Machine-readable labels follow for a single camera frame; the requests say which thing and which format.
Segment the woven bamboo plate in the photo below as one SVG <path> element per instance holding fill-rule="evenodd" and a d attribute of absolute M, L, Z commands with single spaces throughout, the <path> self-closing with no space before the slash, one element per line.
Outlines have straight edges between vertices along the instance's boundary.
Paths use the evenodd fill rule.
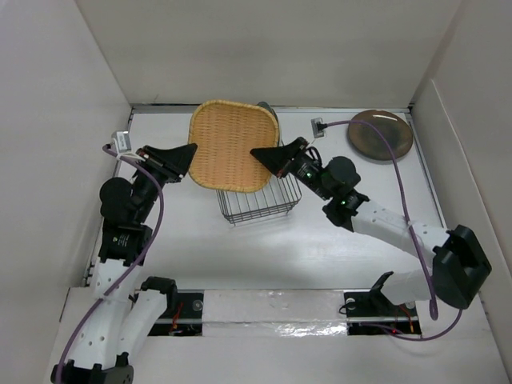
<path fill-rule="evenodd" d="M 277 133 L 274 116 L 257 105 L 220 99 L 204 102 L 190 119 L 188 142 L 198 149 L 189 175 L 207 189 L 256 192 L 271 174 L 250 151 L 276 147 Z"/>

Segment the grey-blue round plate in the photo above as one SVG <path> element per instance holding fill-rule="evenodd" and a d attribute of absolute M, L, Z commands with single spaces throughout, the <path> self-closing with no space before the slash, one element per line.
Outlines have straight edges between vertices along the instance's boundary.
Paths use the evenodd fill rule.
<path fill-rule="evenodd" d="M 257 104 L 257 106 L 259 106 L 259 107 L 269 111 L 274 116 L 274 119 L 276 120 L 276 122 L 278 122 L 278 116 L 277 116 L 275 110 L 270 106 L 269 103 L 267 103 L 267 102 L 259 102 Z"/>

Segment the brown speckled plate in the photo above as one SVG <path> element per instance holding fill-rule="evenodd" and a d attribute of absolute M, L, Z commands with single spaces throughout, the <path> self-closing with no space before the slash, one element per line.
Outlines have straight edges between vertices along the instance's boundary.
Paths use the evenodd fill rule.
<path fill-rule="evenodd" d="M 375 161 L 391 161 L 405 156 L 414 137 L 405 120 L 385 110 L 365 110 L 356 114 L 347 128 L 347 137 L 361 155 Z"/>

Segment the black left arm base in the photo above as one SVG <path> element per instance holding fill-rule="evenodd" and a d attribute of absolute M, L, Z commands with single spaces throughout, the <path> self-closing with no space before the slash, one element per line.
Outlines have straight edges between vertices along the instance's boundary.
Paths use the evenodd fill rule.
<path fill-rule="evenodd" d="M 166 309 L 149 332 L 154 337 L 193 337 L 202 335 L 203 290 L 179 290 L 176 281 L 151 276 L 142 287 L 166 297 Z"/>

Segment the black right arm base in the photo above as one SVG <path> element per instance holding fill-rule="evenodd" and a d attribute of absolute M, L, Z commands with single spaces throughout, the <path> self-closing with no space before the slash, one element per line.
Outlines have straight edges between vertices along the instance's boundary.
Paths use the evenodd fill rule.
<path fill-rule="evenodd" d="M 346 319 L 349 336 L 422 334 L 415 304 L 411 308 L 395 305 L 382 293 L 384 283 L 392 274 L 384 273 L 369 290 L 343 293 L 344 303 L 338 313 Z"/>

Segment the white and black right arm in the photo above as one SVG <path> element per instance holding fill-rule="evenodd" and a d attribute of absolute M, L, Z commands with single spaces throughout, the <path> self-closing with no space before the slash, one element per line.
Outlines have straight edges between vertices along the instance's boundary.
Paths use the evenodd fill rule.
<path fill-rule="evenodd" d="M 361 178 L 347 157 L 334 157 L 324 166 L 318 151 L 303 137 L 250 153 L 274 176 L 292 174 L 325 200 L 322 210 L 335 226 L 379 239 L 420 259 L 420 270 L 386 272 L 374 284 L 369 298 L 378 314 L 431 298 L 465 310 L 492 271 L 472 229 L 458 225 L 446 230 L 413 222 L 357 192 Z"/>

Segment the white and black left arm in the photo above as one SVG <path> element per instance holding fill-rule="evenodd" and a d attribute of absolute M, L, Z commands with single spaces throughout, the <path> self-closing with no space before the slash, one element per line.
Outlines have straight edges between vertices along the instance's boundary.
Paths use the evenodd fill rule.
<path fill-rule="evenodd" d="M 105 153 L 135 169 L 131 180 L 113 177 L 101 187 L 103 217 L 94 303 L 52 369 L 52 383 L 131 383 L 134 360 L 157 319 L 180 310 L 175 280 L 138 276 L 164 216 L 163 188 L 187 174 L 197 145 L 163 150 L 144 146 L 135 154 Z"/>

